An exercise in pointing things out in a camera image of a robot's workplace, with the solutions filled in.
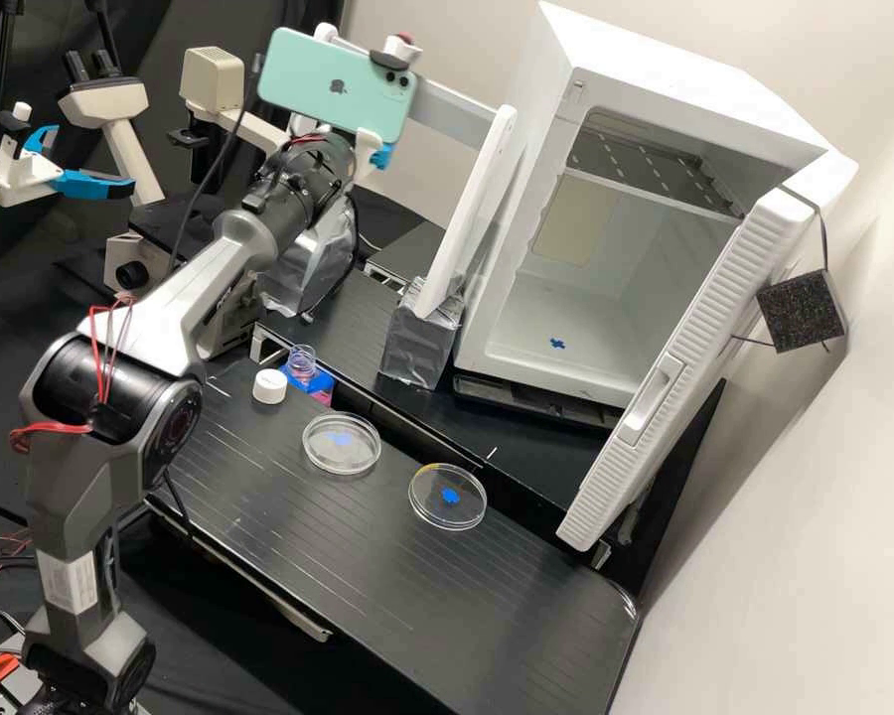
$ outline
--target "white wall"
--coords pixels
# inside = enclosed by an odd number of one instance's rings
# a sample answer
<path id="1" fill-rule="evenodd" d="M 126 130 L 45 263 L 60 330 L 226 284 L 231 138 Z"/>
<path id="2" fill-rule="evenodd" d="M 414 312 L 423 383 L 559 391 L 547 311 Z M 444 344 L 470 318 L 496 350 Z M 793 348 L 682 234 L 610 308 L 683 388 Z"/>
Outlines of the white wall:
<path id="1" fill-rule="evenodd" d="M 389 33 L 411 32 L 424 48 L 419 72 L 494 105 L 505 98 L 534 5 L 350 2 L 345 32 L 352 40 L 379 47 Z M 894 128 L 894 0 L 559 4 L 750 72 L 862 165 L 880 153 Z M 472 162 L 466 147 L 412 125 L 391 168 L 372 176 L 372 187 L 443 225 Z"/>
<path id="2" fill-rule="evenodd" d="M 802 385 L 805 402 L 817 396 L 747 480 L 730 471 L 747 452 L 741 440 L 717 450 L 732 494 L 718 495 L 720 513 L 706 509 L 693 550 L 673 534 L 664 543 L 684 556 L 653 574 L 615 715 L 894 714 L 891 156 L 867 180 L 885 196 L 880 217 L 838 271 L 847 355 L 820 391 L 819 380 Z M 748 364 L 739 372 L 749 379 Z M 784 393 L 785 379 L 796 381 L 773 373 L 771 385 Z M 753 419 L 723 428 L 722 417 L 713 431 L 758 441 Z"/>

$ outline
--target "black foam pad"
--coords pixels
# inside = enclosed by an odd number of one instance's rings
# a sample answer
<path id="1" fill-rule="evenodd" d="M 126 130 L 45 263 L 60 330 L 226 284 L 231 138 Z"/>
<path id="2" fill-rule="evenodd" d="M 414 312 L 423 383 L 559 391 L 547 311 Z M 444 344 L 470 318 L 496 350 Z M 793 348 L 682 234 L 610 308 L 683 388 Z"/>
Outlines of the black foam pad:
<path id="1" fill-rule="evenodd" d="M 844 315 L 825 270 L 762 288 L 757 298 L 778 353 L 839 338 L 845 333 Z"/>

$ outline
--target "black cylinder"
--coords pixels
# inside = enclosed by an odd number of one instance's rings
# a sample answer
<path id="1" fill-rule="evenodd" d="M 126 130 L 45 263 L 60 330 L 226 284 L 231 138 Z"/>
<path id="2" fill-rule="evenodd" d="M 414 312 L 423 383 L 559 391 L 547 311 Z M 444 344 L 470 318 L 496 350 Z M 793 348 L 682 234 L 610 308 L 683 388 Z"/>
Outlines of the black cylinder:
<path id="1" fill-rule="evenodd" d="M 103 441 L 123 444 L 139 432 L 159 397 L 173 382 L 172 378 L 120 355 L 112 374 L 109 400 L 100 406 L 92 345 L 80 336 L 51 358 L 33 389 L 33 401 L 51 419 L 67 424 L 91 423 L 93 434 Z"/>

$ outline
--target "white bottle cap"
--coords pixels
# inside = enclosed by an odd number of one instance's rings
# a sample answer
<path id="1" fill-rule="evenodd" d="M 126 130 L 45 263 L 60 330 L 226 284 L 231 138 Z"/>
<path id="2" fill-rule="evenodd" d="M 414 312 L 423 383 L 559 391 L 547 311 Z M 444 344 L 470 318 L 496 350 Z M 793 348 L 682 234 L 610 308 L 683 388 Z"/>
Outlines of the white bottle cap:
<path id="1" fill-rule="evenodd" d="M 281 370 L 264 369 L 255 375 L 251 396 L 265 404 L 278 404 L 288 391 L 288 377 Z"/>
<path id="2" fill-rule="evenodd" d="M 12 114 L 20 121 L 30 121 L 30 115 L 33 113 L 33 107 L 26 102 L 17 102 L 13 105 Z"/>
<path id="3" fill-rule="evenodd" d="M 413 40 L 406 34 L 388 35 L 384 41 L 384 51 L 389 55 L 404 60 L 409 65 L 423 54 L 423 50 L 414 45 Z"/>

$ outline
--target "black platform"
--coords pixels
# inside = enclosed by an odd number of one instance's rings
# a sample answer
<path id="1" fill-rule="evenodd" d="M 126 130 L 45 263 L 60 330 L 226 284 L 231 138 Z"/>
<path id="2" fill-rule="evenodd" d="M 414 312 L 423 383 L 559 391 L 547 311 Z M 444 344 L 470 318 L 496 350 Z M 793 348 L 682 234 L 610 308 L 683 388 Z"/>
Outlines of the black platform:
<path id="1" fill-rule="evenodd" d="M 466 532 L 422 521 L 420 463 L 390 445 L 359 479 L 320 471 L 301 434 L 326 408 L 294 390 L 254 402 L 256 370 L 212 380 L 173 466 L 202 538 L 454 712 L 606 712 L 638 625 L 629 597 L 492 508 Z"/>
<path id="2" fill-rule="evenodd" d="M 387 324 L 398 300 L 394 291 L 355 272 L 311 325 L 269 313 L 258 326 L 281 344 L 314 346 L 318 360 L 348 384 L 415 419 L 478 464 L 491 465 L 566 509 L 608 433 L 551 425 L 458 399 L 446 386 L 429 391 L 379 374 Z"/>

